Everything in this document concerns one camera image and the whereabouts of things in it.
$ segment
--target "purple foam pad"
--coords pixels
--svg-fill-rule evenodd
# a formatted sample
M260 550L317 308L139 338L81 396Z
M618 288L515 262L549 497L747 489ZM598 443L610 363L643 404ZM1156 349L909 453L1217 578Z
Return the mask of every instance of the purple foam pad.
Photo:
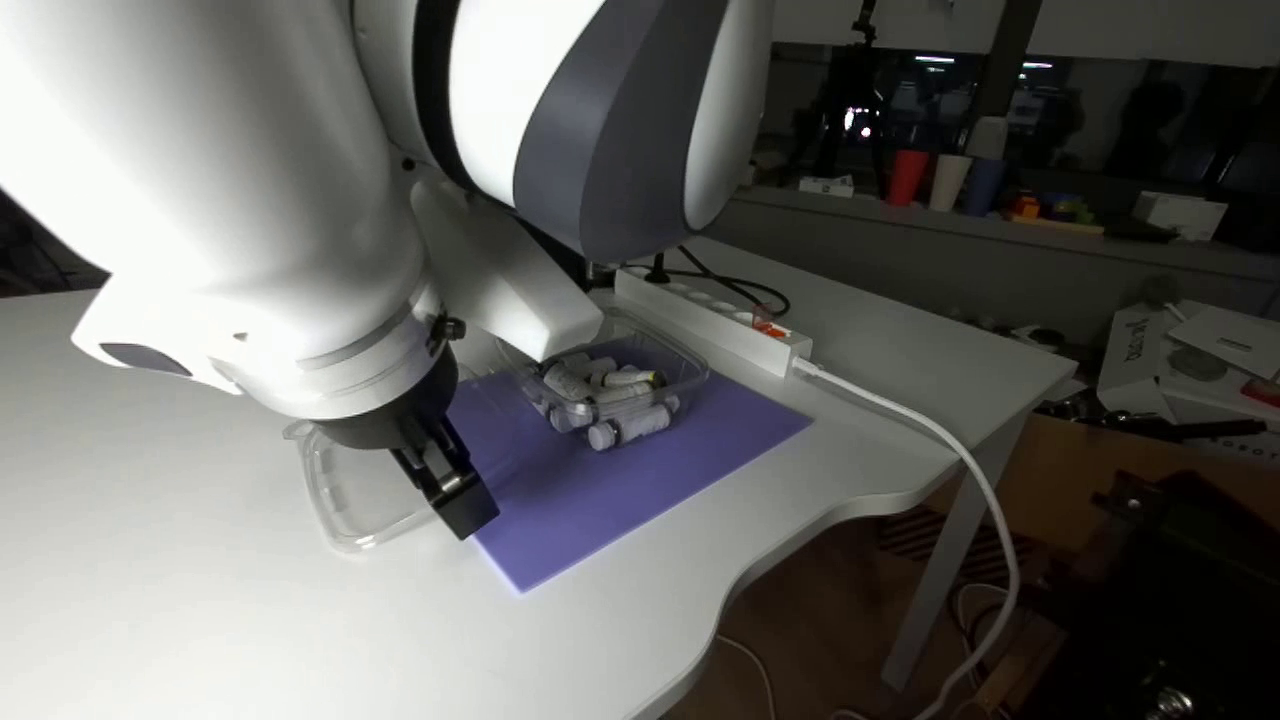
M806 416L714 373L681 401L684 413L667 431L592 453L581 431L555 437L515 377L460 385L446 416L500 504L474 539L521 593L711 489L806 425Z

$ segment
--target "floor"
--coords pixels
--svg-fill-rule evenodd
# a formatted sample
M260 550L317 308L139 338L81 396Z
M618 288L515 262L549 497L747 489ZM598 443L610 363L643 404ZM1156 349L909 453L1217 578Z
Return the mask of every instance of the floor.
M924 710L962 660L962 646L943 624L909 698L878 686L878 660L924 567L916 556L933 538L921 553L901 550L884 553L884 523L840 523L773 567L727 604L727 640L667 720L895 720ZM773 710L747 652L769 671Z

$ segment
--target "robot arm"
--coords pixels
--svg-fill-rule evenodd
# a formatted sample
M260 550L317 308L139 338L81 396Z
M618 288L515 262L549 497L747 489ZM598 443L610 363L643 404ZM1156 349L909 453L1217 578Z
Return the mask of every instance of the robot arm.
M112 271L88 356L390 449L464 538L493 504L443 421L441 308L568 315L529 351L597 315L510 218L398 160L588 262L659 252L743 169L769 23L773 0L0 0L0 185Z

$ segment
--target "black cable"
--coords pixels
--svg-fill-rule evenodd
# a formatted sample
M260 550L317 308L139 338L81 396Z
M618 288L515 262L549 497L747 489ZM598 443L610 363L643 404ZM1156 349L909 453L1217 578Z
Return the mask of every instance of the black cable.
M692 277L702 277L702 282L714 282L720 288L727 288L727 293L737 293L737 298L743 298L752 308L760 308L765 315L786 315L792 311L792 301L786 301L786 293L778 293L778 288L769 288L769 286L760 286L760 282L743 282L743 277L720 277L720 271L711 271L699 258L692 258L692 249L675 249L696 271Z

